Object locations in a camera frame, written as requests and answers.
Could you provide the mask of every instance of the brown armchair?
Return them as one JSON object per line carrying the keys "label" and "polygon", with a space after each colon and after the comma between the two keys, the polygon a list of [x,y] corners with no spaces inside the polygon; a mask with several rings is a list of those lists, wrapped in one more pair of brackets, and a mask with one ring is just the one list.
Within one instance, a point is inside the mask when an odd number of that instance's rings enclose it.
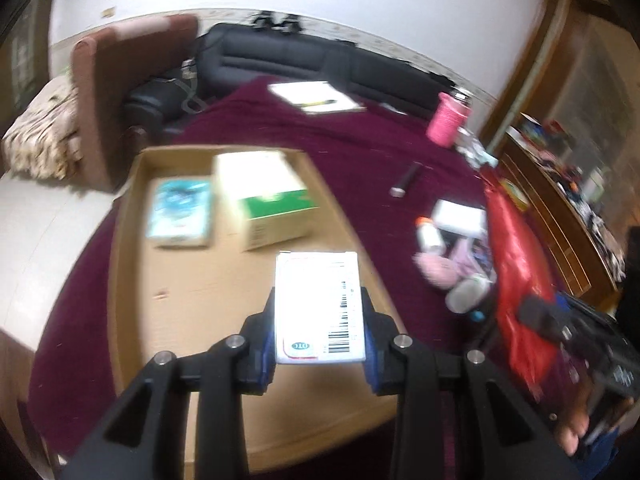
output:
{"label": "brown armchair", "polygon": [[122,100],[149,76],[180,66],[198,32],[194,14],[149,16],[113,23],[82,38],[71,64],[78,86],[78,126],[87,185],[114,191],[124,183],[135,142],[122,118]]}

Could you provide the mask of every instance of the barcode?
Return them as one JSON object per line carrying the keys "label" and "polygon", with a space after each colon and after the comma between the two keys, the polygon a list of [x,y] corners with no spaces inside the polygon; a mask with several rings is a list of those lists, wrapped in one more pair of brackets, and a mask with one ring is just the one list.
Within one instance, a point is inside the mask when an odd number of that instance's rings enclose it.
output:
{"label": "barcode", "polygon": [[329,354],[348,352],[349,347],[349,311],[347,309],[347,283],[342,281],[342,299],[340,300],[340,313],[337,325],[332,327],[328,334]]}
{"label": "barcode", "polygon": [[250,232],[249,247],[264,243],[266,229],[261,224],[256,224]]}

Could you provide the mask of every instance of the notepad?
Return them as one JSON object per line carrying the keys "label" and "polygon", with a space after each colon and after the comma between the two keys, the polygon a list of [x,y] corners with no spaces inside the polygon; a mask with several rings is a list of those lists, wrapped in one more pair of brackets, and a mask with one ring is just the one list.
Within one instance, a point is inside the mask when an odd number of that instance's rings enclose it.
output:
{"label": "notepad", "polygon": [[305,114],[364,110],[356,101],[337,91],[327,81],[277,83],[269,85],[269,90],[300,108]]}

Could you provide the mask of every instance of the metal screw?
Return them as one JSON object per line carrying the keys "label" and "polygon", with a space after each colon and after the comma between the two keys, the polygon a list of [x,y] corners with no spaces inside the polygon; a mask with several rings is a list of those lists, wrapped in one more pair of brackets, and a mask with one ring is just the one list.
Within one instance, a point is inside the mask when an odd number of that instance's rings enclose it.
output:
{"label": "metal screw", "polygon": [[479,350],[469,350],[469,352],[466,353],[466,358],[475,365],[484,363],[484,354]]}
{"label": "metal screw", "polygon": [[243,336],[240,334],[234,334],[227,337],[225,343],[229,348],[240,348],[244,344],[244,341],[245,339]]}
{"label": "metal screw", "polygon": [[154,355],[154,362],[157,365],[165,365],[174,360],[174,355],[168,350],[159,351],[156,355]]}
{"label": "metal screw", "polygon": [[394,345],[398,348],[407,348],[414,343],[414,340],[411,339],[407,334],[399,334],[394,338]]}

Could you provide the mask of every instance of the green and white box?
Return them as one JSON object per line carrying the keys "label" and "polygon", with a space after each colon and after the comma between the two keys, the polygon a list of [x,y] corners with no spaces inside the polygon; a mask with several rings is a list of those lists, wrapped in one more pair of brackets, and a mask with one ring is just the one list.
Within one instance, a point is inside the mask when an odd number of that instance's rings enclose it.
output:
{"label": "green and white box", "polygon": [[222,153],[215,174],[242,250],[311,231],[317,206],[282,152]]}

